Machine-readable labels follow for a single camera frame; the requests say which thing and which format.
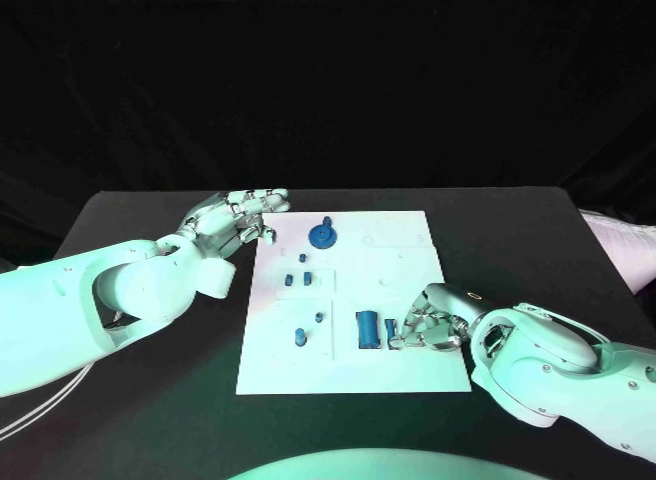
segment white paper sheet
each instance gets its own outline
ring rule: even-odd
[[[324,216],[337,243],[308,242]],[[468,392],[461,352],[387,349],[384,319],[396,320],[429,283],[442,282],[423,212],[265,214],[278,232],[257,242],[236,394]],[[305,263],[298,256],[306,255]],[[304,286],[302,273],[312,282]],[[283,284],[294,276],[291,287]],[[377,312],[381,348],[357,346],[355,312]],[[315,313],[324,320],[315,322]],[[295,329],[306,344],[295,346]]]

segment table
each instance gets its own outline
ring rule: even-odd
[[[211,193],[96,194],[57,257],[159,238]],[[656,330],[563,190],[304,190],[289,200],[294,211],[423,210],[449,282],[656,348]],[[198,295],[175,322],[100,360],[56,409],[0,443],[0,478],[216,479],[357,447],[456,453],[549,478],[656,478],[656,465],[567,419],[549,429],[517,421],[475,385],[471,393],[236,396],[253,258],[253,246],[230,258],[226,300]],[[1,399],[0,427],[64,382]]]

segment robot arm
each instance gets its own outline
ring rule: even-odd
[[[224,298],[234,266],[224,260],[273,230],[262,212],[283,212],[286,190],[216,194],[175,234],[132,240],[0,275],[0,397],[25,391],[158,331],[195,292]],[[103,310],[136,319],[102,321]]]
[[[462,340],[475,363],[471,379],[518,420],[549,427],[567,417],[611,447],[656,463],[654,350],[611,343],[533,305],[495,309],[472,292],[430,284],[390,345],[445,351]]]

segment white cloth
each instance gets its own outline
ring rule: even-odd
[[[632,293],[656,278],[656,227],[580,210],[590,231]]]

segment blue cylinder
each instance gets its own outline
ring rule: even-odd
[[[337,241],[337,232],[331,228],[331,218],[324,217],[322,224],[312,227],[308,233],[309,244],[324,250],[330,248]]]
[[[396,350],[396,348],[389,344],[389,340],[394,336],[394,319],[393,318],[384,319],[384,328],[387,329],[387,347],[390,350]]]
[[[295,329],[295,345],[302,347],[308,343],[308,337],[305,336],[305,330],[302,328]]]
[[[380,348],[380,336],[377,334],[377,313],[371,310],[355,313],[358,324],[358,348]]]

